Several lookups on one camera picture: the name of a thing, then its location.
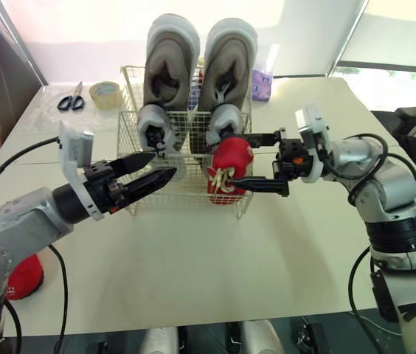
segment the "black scissors handle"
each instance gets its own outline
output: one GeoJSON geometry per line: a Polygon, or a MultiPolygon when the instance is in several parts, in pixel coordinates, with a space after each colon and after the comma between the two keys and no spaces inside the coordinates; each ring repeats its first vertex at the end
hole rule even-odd
{"type": "Polygon", "coordinates": [[[82,109],[84,105],[85,101],[82,96],[66,96],[58,103],[58,110],[68,111],[69,109],[72,109],[73,111],[77,111],[82,109]]]}

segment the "red object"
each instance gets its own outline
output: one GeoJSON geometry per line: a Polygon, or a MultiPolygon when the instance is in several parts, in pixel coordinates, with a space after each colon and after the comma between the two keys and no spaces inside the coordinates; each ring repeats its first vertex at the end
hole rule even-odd
{"type": "MultiPolygon", "coordinates": [[[[213,155],[212,165],[207,168],[207,172],[214,178],[218,169],[226,170],[233,167],[234,174],[230,178],[244,177],[246,175],[246,168],[252,163],[253,158],[251,145],[245,139],[238,137],[227,138],[216,149],[213,155]]],[[[213,196],[209,197],[211,202],[218,205],[233,204],[242,198],[240,195],[246,193],[242,188],[234,187],[230,183],[225,183],[224,187],[232,189],[232,191],[225,192],[221,188],[216,188],[216,185],[212,185],[212,179],[208,181],[208,193],[213,194],[213,196]]]]}
{"type": "Polygon", "coordinates": [[[19,300],[31,295],[41,286],[43,266],[35,254],[19,263],[8,279],[7,299],[19,300]]]}

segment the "window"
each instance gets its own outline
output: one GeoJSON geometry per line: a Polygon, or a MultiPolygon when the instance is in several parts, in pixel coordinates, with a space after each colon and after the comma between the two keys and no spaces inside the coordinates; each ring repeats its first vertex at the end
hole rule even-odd
{"type": "Polygon", "coordinates": [[[345,79],[371,111],[416,106],[416,72],[338,66],[332,76],[345,79]]]}

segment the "tape roll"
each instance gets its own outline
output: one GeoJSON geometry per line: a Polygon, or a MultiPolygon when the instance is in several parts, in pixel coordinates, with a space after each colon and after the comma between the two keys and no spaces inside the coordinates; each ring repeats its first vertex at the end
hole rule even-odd
{"type": "Polygon", "coordinates": [[[117,83],[111,81],[96,83],[89,92],[98,109],[113,109],[121,103],[121,92],[117,83]]]}

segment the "scissors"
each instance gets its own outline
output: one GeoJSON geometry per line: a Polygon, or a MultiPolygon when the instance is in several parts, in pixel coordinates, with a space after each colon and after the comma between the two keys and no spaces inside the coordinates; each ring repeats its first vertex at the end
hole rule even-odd
{"type": "Polygon", "coordinates": [[[82,109],[85,105],[85,101],[83,100],[80,93],[82,92],[82,81],[80,81],[75,88],[74,94],[72,96],[65,96],[60,102],[58,103],[58,110],[59,111],[68,111],[72,109],[73,111],[78,111],[82,109]]]}

